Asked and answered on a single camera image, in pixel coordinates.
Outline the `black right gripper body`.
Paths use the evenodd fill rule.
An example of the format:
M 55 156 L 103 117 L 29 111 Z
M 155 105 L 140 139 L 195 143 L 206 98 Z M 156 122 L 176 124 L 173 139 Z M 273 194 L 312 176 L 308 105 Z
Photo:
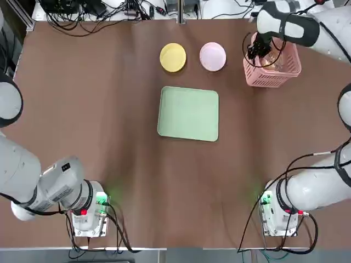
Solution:
M 251 44 L 246 48 L 246 62 L 251 66 L 271 66 L 274 63 L 271 56 L 273 37 L 267 37 L 256 32 Z

